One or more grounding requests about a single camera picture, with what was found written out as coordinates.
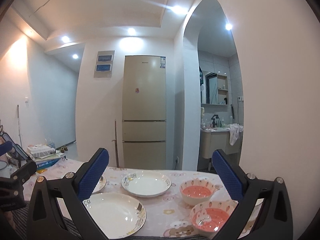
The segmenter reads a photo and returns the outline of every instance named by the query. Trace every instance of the faucet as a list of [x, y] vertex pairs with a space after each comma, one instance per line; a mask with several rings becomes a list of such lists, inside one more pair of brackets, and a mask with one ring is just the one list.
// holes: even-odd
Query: faucet
[[219, 119], [219, 116], [217, 115], [217, 114], [214, 114], [213, 115], [213, 117], [211, 117], [211, 120], [213, 120], [212, 121], [212, 124], [213, 124], [213, 127], [216, 127], [218, 124], [216, 123], [216, 119], [215, 119], [215, 117], [217, 117], [218, 119]]

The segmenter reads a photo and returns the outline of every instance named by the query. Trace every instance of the screw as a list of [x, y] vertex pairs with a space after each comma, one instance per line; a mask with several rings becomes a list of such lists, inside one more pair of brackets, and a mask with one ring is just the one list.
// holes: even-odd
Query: screw
[[40, 177], [37, 179], [38, 182], [42, 182], [43, 180], [44, 180], [44, 177], [43, 177], [43, 176], [40, 176]]
[[248, 173], [247, 177], [248, 177], [248, 179], [255, 179], [256, 175], [254, 175], [253, 173]]
[[66, 174], [66, 178], [67, 178], [67, 179], [71, 179], [71, 178], [73, 178], [74, 175], [75, 175], [75, 174], [74, 174], [73, 172], [68, 172], [68, 173]]
[[280, 183], [280, 184], [282, 184], [284, 181], [283, 181], [282, 178], [278, 177], [278, 178], [277, 178], [277, 182]]

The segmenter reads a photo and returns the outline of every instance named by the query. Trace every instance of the striped fabric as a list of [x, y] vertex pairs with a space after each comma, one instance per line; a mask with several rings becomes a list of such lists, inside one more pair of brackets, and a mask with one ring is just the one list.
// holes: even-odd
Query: striped fabric
[[[27, 206], [24, 208], [20, 208], [18, 210], [12, 211], [13, 220], [16, 225], [16, 232], [23, 240], [27, 240], [27, 218], [28, 218], [28, 210], [29, 210], [29, 202], [27, 202]], [[67, 228], [70, 233], [77, 236], [79, 239], [82, 239], [79, 231], [77, 230], [75, 224], [72, 220], [64, 218], [64, 221], [67, 225]], [[129, 236], [126, 238], [127, 240], [172, 240], [170, 237], [158, 237], [158, 236]], [[208, 240], [208, 238], [204, 236], [186, 236], [180, 237], [181, 240]]]

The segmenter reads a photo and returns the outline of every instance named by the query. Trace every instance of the tablecloth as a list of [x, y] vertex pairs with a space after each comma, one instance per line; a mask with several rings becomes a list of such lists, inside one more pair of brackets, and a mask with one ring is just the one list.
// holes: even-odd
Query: tablecloth
[[[23, 193], [25, 200], [30, 200], [34, 184], [39, 176], [45, 176], [47, 180], [60, 179], [69, 171], [76, 172], [81, 164], [82, 162], [63, 159], [42, 173], [37, 172], [24, 184]], [[129, 195], [129, 193], [121, 187], [121, 180], [126, 174], [136, 171], [137, 170], [134, 169], [107, 167], [103, 173], [107, 179], [107, 184], [102, 192], [118, 192]], [[196, 234], [196, 231], [194, 231], [189, 221], [189, 214], [192, 207], [182, 200], [179, 191], [179, 186], [186, 180], [196, 178], [207, 179], [211, 181], [217, 189], [211, 200], [231, 200], [219, 176], [216, 174], [196, 171], [160, 172], [171, 179], [172, 185], [164, 195], [158, 197], [135, 197], [143, 204], [147, 212], [147, 220], [144, 226], [135, 234], [136, 236], [182, 237]], [[70, 218], [63, 200], [59, 199], [59, 205], [63, 215]], [[253, 223], [248, 223], [240, 237], [247, 235], [252, 225]]]

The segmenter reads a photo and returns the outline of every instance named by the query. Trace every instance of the beige refrigerator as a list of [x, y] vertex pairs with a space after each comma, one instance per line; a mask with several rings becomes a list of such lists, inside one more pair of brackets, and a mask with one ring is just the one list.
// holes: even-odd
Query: beige refrigerator
[[125, 57], [122, 140], [126, 168], [165, 169], [165, 77], [165, 57]]

